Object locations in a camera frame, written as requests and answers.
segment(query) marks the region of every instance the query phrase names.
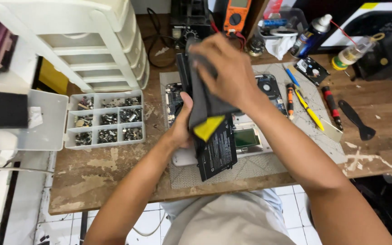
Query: forearm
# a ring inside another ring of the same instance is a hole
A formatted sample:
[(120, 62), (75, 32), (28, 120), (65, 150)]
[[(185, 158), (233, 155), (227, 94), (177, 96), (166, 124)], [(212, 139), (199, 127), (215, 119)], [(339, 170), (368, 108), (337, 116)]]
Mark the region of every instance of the forearm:
[(86, 235), (86, 245), (125, 243), (176, 148), (166, 133), (140, 159), (101, 207)]
[(349, 184), (338, 166), (302, 130), (272, 105), (256, 95), (243, 111), (258, 125), (291, 176), (307, 191)]

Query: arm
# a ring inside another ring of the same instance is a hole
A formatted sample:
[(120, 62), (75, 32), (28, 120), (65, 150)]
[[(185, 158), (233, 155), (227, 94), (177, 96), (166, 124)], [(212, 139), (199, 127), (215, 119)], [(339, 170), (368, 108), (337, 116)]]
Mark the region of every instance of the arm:
[(303, 187), (323, 244), (392, 244), (392, 236), (339, 167), (259, 90), (248, 55), (239, 53), (222, 35), (205, 39), (191, 51), (206, 56), (217, 69), (215, 80), (204, 66), (195, 64), (210, 91), (258, 125)]
[(173, 152), (191, 142), (187, 128), (193, 101), (187, 93), (182, 92), (181, 97), (184, 106), (173, 126), (117, 185), (93, 220), (85, 245), (125, 244)]

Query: hand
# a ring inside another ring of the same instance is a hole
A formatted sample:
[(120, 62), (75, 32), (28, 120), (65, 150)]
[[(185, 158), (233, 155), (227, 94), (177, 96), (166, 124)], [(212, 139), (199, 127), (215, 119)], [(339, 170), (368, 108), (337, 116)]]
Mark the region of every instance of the hand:
[(210, 92), (222, 100), (244, 110), (250, 100), (263, 94), (255, 81), (249, 56), (234, 48), (222, 34), (192, 45), (190, 52), (205, 56), (216, 68), (217, 80), (202, 64), (193, 64)]
[(182, 109), (173, 125), (166, 132), (166, 136), (172, 142), (174, 147), (188, 148), (191, 144), (193, 144), (188, 130), (190, 112), (193, 108), (193, 100), (186, 92), (181, 92), (180, 95), (184, 101), (184, 105), (182, 106)]

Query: yellow pen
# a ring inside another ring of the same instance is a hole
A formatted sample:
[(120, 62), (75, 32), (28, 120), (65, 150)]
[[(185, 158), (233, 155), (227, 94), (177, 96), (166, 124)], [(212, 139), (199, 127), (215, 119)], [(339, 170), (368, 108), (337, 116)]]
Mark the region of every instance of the yellow pen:
[(315, 124), (317, 124), (317, 126), (324, 131), (323, 128), (323, 124), (320, 122), (319, 118), (317, 117), (317, 115), (311, 110), (311, 108), (309, 108), (308, 104), (304, 101), (304, 99), (302, 99), (301, 95), (299, 94), (299, 92), (297, 91), (297, 89), (294, 90), (297, 94), (297, 97), (299, 98), (299, 101), (301, 102), (301, 104), (303, 105), (303, 107), (305, 108), (305, 110), (307, 111), (307, 113), (309, 114), (309, 116), (314, 120)]

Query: person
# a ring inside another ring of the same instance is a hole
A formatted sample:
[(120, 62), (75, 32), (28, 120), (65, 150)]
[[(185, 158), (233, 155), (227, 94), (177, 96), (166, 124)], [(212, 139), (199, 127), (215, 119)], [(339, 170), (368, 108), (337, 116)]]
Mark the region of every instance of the person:
[[(261, 129), (274, 153), (308, 195), (315, 228), (323, 244), (392, 245), (392, 236), (340, 168), (259, 90), (247, 54), (221, 34), (190, 47), (217, 69), (214, 79), (193, 64), (210, 92), (247, 114)], [(85, 245), (124, 244), (142, 214), (173, 152), (190, 143), (184, 106), (172, 127), (122, 179), (101, 207)], [(163, 240), (176, 244), (294, 244), (282, 218), (280, 199), (270, 189), (161, 203), (172, 221)]]

